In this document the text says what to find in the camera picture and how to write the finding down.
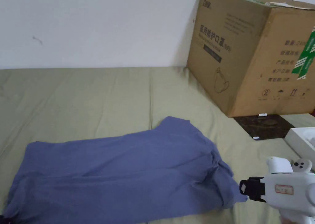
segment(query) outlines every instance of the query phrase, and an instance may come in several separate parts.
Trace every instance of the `robotic arm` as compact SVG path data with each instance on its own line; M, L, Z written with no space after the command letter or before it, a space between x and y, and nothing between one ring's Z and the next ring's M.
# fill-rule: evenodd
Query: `robotic arm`
M315 223L315 174L312 162L300 159L291 166L287 159L267 159L269 174L240 182L240 193L266 202L292 222Z

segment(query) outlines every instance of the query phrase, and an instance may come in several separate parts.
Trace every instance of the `blue t-shirt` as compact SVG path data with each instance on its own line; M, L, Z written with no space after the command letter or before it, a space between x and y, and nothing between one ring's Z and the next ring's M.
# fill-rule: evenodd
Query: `blue t-shirt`
M19 223L141 223L246 201L216 146L188 120L118 137L27 146L5 217Z

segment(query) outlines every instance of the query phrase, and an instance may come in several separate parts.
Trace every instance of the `dark placemat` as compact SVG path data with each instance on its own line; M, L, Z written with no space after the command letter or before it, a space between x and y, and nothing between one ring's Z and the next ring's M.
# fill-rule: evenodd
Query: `dark placemat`
M284 138L290 128L294 128L279 115L235 117L234 119L254 140Z

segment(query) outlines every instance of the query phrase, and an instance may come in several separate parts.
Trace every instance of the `white wall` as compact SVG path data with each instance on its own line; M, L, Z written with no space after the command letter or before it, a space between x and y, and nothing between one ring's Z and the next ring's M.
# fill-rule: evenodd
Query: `white wall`
M0 0L0 68L185 66L197 1Z

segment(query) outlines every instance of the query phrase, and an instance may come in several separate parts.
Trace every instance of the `black strap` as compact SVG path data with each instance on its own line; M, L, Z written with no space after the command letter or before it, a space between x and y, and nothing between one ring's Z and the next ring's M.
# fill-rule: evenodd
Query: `black strap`
M247 195L251 200L266 202L261 198L265 195L265 184L260 182L263 179L261 176L253 176L248 180L243 180L239 183L239 191L242 195Z

